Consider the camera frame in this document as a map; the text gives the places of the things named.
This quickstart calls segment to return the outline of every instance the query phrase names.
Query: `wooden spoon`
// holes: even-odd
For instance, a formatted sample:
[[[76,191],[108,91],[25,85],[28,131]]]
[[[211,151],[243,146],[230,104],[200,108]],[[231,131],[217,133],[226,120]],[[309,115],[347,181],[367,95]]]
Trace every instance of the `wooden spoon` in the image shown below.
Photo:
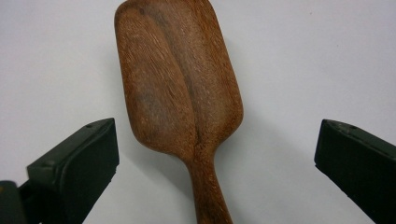
[[[212,6],[130,0],[118,8],[115,28],[134,136],[186,164],[198,223],[233,223],[214,155],[241,123],[243,108]]]

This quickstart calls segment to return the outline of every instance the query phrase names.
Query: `spoon handle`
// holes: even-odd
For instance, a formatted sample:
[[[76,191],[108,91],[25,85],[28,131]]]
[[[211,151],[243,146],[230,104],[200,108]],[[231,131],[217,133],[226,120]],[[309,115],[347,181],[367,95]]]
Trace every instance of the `spoon handle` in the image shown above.
[[[213,158],[187,164],[198,224],[233,224],[216,178]]]

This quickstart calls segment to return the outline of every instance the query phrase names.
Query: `brown wood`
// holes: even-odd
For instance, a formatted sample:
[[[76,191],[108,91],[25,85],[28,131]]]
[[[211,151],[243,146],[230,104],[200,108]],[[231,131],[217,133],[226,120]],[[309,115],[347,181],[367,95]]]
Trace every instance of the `brown wood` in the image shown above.
[[[184,161],[197,221],[233,223],[214,170],[243,108],[207,0],[130,0],[115,18],[125,102],[136,139]]]

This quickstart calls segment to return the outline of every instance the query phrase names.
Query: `wood grain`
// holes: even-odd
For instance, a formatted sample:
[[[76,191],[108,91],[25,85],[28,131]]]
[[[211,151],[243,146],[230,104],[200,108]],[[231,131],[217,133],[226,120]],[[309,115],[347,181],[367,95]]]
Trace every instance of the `wood grain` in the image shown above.
[[[243,107],[215,12],[206,0],[130,0],[115,28],[136,139],[184,161],[198,223],[232,223],[214,171]]]

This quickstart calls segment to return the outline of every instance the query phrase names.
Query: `white surface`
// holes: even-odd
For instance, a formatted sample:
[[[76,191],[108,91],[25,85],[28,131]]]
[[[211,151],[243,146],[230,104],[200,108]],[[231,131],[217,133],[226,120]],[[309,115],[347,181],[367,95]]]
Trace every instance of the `white surface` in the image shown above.
[[[245,107],[216,169],[236,223],[373,223],[315,168],[322,119],[396,144],[396,2],[212,0]],[[121,1],[1,1],[0,179],[116,119],[120,166],[85,223],[195,223],[177,159],[140,146],[123,100]]]

